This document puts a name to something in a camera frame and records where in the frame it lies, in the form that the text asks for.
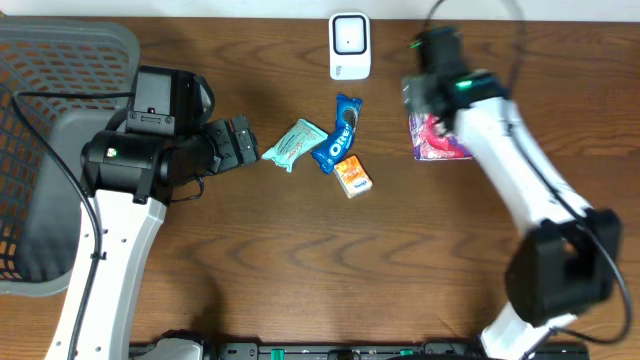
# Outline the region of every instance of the blue wrapper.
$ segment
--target blue wrapper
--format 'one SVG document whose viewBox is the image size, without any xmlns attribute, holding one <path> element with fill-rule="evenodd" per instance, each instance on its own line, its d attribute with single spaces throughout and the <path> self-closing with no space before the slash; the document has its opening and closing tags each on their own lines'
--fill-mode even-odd
<svg viewBox="0 0 640 360">
<path fill-rule="evenodd" d="M 342 161 L 351 149 L 362 107 L 362 99 L 350 99 L 339 94 L 336 100 L 336 130 L 311 152 L 325 174 L 331 174 L 333 166 Z"/>
</svg>

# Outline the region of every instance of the wooden table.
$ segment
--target wooden table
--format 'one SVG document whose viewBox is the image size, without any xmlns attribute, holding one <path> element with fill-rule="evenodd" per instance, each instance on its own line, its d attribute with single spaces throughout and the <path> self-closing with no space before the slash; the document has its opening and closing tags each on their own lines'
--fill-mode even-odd
<svg viewBox="0 0 640 360">
<path fill-rule="evenodd" d="M 145 269 L 132 341 L 168 329 L 263 342 L 421 342 L 477 334 L 506 301 L 518 247 L 511 218 L 474 161 L 411 155 L 400 79 L 416 21 L 373 21 L 371 77 L 328 74 L 326 20 L 109 19 L 142 62 L 204 75 L 215 117 L 248 116 L 263 153 L 304 117 L 333 131 L 335 96 L 364 99 L 357 154 L 374 181 L 347 199 L 309 155 L 208 178 L 201 200 L 171 206 Z M 459 22 L 475 67 L 505 76 L 509 22 Z M 635 24 L 531 23 L 516 99 L 566 179 L 625 224 L 620 263 L 640 304 L 640 31 Z M 180 189 L 187 195 L 195 186 Z M 0 297 L 3 359 L 41 359 L 64 295 Z M 574 328 L 617 332 L 620 298 Z M 593 359 L 637 359 L 640 328 Z"/>
</svg>

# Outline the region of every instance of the plastic basket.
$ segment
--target plastic basket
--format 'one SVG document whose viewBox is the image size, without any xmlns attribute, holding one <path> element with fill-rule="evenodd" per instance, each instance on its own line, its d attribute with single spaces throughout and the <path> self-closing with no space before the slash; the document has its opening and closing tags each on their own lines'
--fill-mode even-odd
<svg viewBox="0 0 640 360">
<path fill-rule="evenodd" d="M 14 117 L 11 93 L 130 91 L 139 57 L 135 36 L 116 24 L 0 19 L 0 291 L 44 296 L 63 290 L 80 228 L 77 195 Z M 96 132 L 83 119 L 128 101 L 23 99 L 25 116 L 78 177 L 77 150 Z"/>
</svg>

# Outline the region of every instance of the green light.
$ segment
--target green light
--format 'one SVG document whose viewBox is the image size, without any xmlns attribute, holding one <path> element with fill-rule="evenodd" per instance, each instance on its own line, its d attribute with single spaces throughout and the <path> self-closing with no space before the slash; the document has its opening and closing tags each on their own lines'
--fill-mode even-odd
<svg viewBox="0 0 640 360">
<path fill-rule="evenodd" d="M 473 84 L 473 81 L 471 80 L 464 80 L 464 81 L 460 81 L 459 83 L 456 84 L 456 87 L 458 87 L 458 89 L 466 89 L 469 86 L 471 86 L 471 84 Z"/>
</svg>

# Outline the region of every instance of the small orange package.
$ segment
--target small orange package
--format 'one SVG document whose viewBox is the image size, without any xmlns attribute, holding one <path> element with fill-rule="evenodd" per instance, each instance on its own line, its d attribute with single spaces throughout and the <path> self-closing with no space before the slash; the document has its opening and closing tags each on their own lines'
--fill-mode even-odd
<svg viewBox="0 0 640 360">
<path fill-rule="evenodd" d="M 338 181 L 340 181 L 340 184 L 349 199 L 362 194 L 373 186 L 371 179 L 367 173 L 364 172 L 362 165 L 360 165 L 360 161 L 358 161 L 358 158 L 355 155 L 336 164 L 333 168 L 333 172 L 338 177 Z"/>
</svg>

